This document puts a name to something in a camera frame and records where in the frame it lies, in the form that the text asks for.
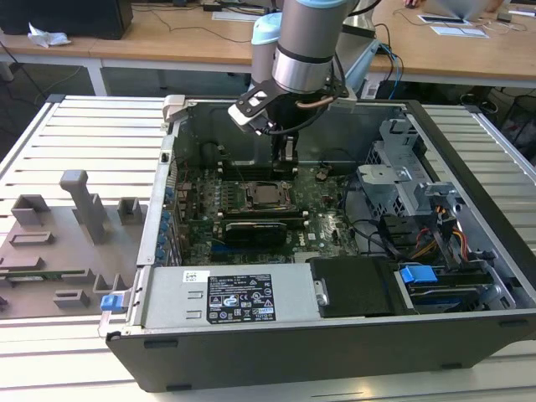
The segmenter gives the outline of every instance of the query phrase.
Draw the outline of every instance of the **wooden desk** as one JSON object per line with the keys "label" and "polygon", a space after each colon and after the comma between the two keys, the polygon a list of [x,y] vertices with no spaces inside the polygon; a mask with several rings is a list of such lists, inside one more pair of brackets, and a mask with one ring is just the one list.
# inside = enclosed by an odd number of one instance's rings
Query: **wooden desk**
{"label": "wooden desk", "polygon": [[[417,17],[422,9],[400,8],[400,3],[381,2],[373,19],[374,23],[385,23],[389,27],[393,51],[405,64],[404,81],[536,87],[536,18],[513,15],[513,23],[524,24],[525,32],[507,32],[506,27],[492,23],[488,26],[490,29],[480,27],[489,39],[457,38],[440,36],[430,26],[415,26],[402,15],[393,14],[400,10],[411,22],[423,24]],[[473,25],[495,19],[494,14],[484,17]],[[384,27],[377,27],[377,30],[378,38],[387,43]],[[377,56],[368,77],[379,82],[389,68],[387,56]]]}
{"label": "wooden desk", "polygon": [[[207,64],[251,64],[252,22],[217,21],[202,8],[190,11],[140,12],[121,40],[99,39],[92,57],[103,59],[149,59]],[[242,42],[222,39],[215,33]]]}
{"label": "wooden desk", "polygon": [[[87,68],[98,96],[109,92],[101,73],[104,67],[155,69],[159,73],[162,70],[251,71],[252,22],[213,20],[212,13],[202,8],[189,11],[153,8],[154,13],[148,11],[149,7],[133,5],[133,9],[145,11],[133,12],[134,19],[122,40],[70,38],[72,44],[49,49],[32,44],[25,35],[2,34],[0,40],[23,63]],[[2,49],[0,61],[12,61]]]}
{"label": "wooden desk", "polygon": [[[527,32],[504,33],[507,29],[494,23],[489,28],[501,31],[484,29],[489,39],[457,38],[440,36],[428,26],[415,26],[403,16],[393,15],[400,5],[399,0],[381,2],[374,13],[374,21],[389,26],[393,49],[405,62],[404,81],[536,87],[535,18],[513,16],[515,23],[527,26]],[[148,9],[136,5],[133,8]],[[154,10],[154,13],[134,11],[132,25],[122,40],[72,38],[70,45],[43,49],[31,44],[25,36],[1,38],[21,62],[86,67],[96,95],[108,93],[101,74],[104,67],[250,72],[253,23],[216,21],[212,13],[202,8]],[[417,18],[421,10],[402,8],[401,12],[410,21],[422,23]],[[187,29],[170,32],[170,28]],[[244,43],[222,39],[205,29]],[[378,36],[387,42],[384,28],[378,27]],[[0,51],[0,61],[9,60]],[[377,86],[389,66],[387,56],[376,57],[370,67],[367,86]]]}

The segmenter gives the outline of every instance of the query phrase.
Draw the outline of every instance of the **warning label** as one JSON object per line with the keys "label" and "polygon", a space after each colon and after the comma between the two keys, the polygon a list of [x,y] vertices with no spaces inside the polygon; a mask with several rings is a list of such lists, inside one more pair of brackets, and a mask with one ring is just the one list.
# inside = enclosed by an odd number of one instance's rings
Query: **warning label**
{"label": "warning label", "polygon": [[276,320],[270,275],[209,276],[208,288],[211,324]]}

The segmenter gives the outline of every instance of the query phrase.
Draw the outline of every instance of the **aluminum slatted table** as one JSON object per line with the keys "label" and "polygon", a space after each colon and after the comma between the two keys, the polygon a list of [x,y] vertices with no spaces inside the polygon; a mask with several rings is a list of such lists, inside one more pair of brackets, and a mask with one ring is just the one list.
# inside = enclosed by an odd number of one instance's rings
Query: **aluminum slatted table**
{"label": "aluminum slatted table", "polygon": [[[129,193],[149,199],[162,130],[162,99],[68,96],[47,104],[0,164],[0,236],[21,193],[50,205],[71,202],[57,182],[65,169],[90,172],[104,204]],[[460,107],[427,106],[516,229],[536,247],[534,172],[485,118]],[[444,175],[434,155],[427,156]],[[536,342],[514,343],[471,369],[148,394],[97,334],[100,317],[0,321],[0,400],[135,401],[534,401]]]}

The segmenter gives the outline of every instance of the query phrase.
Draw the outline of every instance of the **blue latch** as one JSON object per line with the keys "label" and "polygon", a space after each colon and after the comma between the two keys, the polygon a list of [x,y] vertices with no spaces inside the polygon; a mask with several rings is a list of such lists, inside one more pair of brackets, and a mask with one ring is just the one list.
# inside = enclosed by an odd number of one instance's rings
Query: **blue latch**
{"label": "blue latch", "polygon": [[404,283],[437,282],[431,265],[407,265],[400,270]]}
{"label": "blue latch", "polygon": [[123,309],[123,295],[106,295],[100,301],[103,312],[120,312]]}

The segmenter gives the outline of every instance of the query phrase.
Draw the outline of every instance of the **black plastic cover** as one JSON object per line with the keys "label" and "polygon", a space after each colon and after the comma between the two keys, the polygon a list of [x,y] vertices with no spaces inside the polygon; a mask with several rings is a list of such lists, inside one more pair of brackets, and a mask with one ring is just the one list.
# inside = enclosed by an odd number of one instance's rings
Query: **black plastic cover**
{"label": "black plastic cover", "polygon": [[320,316],[382,317],[407,314],[393,269],[385,258],[345,256],[311,261],[314,281],[323,281],[328,306]]}

